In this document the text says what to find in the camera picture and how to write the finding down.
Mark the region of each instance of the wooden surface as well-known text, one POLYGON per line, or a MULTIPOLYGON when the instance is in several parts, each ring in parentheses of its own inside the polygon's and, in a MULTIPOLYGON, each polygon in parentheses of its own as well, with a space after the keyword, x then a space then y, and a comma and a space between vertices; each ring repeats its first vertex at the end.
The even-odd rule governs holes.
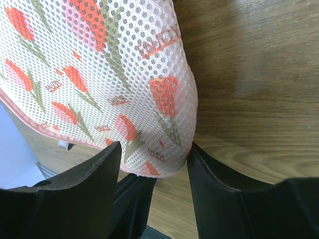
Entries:
MULTIPOLYGON (((319 176, 319 1, 174 5, 198 88, 194 141, 265 182, 319 176)), ((66 152, 16 124, 41 163, 55 172, 97 152, 82 146, 66 152)), ((174 239, 197 238, 186 168, 157 182, 149 224, 174 239)))

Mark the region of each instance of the red tulip pattern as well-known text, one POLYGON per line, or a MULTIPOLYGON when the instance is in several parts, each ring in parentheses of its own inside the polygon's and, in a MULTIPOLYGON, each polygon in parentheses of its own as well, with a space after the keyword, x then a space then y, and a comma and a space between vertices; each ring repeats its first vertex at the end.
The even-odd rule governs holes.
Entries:
POLYGON ((66 22, 76 36, 95 51, 103 51, 114 73, 130 91, 119 52, 120 8, 110 17, 106 4, 107 1, 101 2, 100 9, 96 5, 96 0, 66 0, 62 1, 62 10, 66 22), (108 45, 109 53, 104 51, 105 43, 108 45))
POLYGON ((103 113, 99 105, 95 102, 94 98, 91 96, 86 81, 81 76, 80 72, 73 66, 64 67, 63 71, 67 77, 72 81, 72 83, 78 88, 77 93, 81 99, 95 107, 99 112, 103 113))
POLYGON ((110 146, 113 143, 113 140, 110 140, 109 138, 105 139, 106 146, 110 146))
POLYGON ((71 107, 70 104, 65 106, 64 104, 58 102, 52 102, 53 110, 55 114, 65 122, 71 123, 73 125, 78 126, 93 142, 94 139, 88 131, 81 112, 75 112, 75 110, 71 107))
POLYGON ((167 119, 156 112, 156 118, 166 135, 178 146, 181 146, 175 120, 175 98, 178 82, 176 77, 164 77, 151 80, 150 90, 158 110, 167 119))
POLYGON ((27 71, 26 75, 12 61, 6 59, 5 62, 7 73, 10 79, 12 79, 18 86, 23 88, 25 91, 29 92, 34 98, 34 100, 37 102, 37 104, 40 106, 41 110, 45 113, 45 107, 43 105, 41 96, 41 82, 35 82, 29 70, 27 71))
POLYGON ((136 130, 134 124, 126 116, 117 116, 115 127, 127 141, 124 154, 125 164, 129 157, 145 143, 141 139, 142 133, 136 130))
POLYGON ((153 175, 153 176, 160 175, 160 173, 156 170, 156 168, 149 161, 146 161, 145 165, 140 169, 140 174, 153 175))
POLYGON ((5 7, 4 10, 14 28, 19 32, 18 37, 21 45, 50 67, 38 45, 34 42, 34 35, 25 14, 15 7, 5 7))

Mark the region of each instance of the black plastic part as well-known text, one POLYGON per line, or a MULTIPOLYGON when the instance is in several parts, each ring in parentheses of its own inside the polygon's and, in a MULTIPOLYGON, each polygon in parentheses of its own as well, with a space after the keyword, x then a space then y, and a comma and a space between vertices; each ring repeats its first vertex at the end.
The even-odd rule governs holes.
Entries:
POLYGON ((319 238, 319 179, 254 180, 195 143, 187 160, 200 239, 319 238))
POLYGON ((142 236, 148 221, 155 182, 156 178, 130 174, 118 183, 109 238, 135 239, 142 236))
POLYGON ((33 187, 0 190, 0 239, 140 238, 156 179, 130 174, 117 183, 121 153, 114 142, 33 187))
POLYGON ((149 226, 146 226, 141 239, 170 239, 170 238, 164 235, 163 233, 160 233, 159 231, 149 226))

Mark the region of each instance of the zipper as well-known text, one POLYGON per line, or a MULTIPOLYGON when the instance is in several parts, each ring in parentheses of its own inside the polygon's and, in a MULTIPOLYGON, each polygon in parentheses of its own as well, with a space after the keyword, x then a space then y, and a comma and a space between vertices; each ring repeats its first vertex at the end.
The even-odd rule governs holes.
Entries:
POLYGON ((9 108, 9 110, 11 110, 11 112, 19 119, 21 120, 25 125, 27 125, 30 129, 32 129, 33 131, 37 132, 38 134, 42 135, 42 136, 45 136, 45 137, 48 137, 48 138, 51 138, 51 139, 54 139, 54 140, 61 140, 59 138, 56 138, 56 137, 52 137, 52 136, 49 136, 49 135, 46 135, 40 131, 38 131, 36 128, 34 128, 33 126, 31 126, 25 119, 21 118, 17 113, 15 113, 15 110, 13 110, 13 108, 3 99, 2 96, 1 97, 1 101, 5 104, 5 106, 7 106, 9 108))

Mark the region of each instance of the white mesh fabric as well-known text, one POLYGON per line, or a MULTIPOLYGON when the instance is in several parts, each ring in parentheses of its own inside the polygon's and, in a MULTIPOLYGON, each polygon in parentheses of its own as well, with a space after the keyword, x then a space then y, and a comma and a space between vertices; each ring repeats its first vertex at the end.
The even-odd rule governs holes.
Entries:
POLYGON ((185 163, 197 91, 171 0, 4 0, 0 95, 46 136, 120 141, 121 169, 167 177, 185 163))

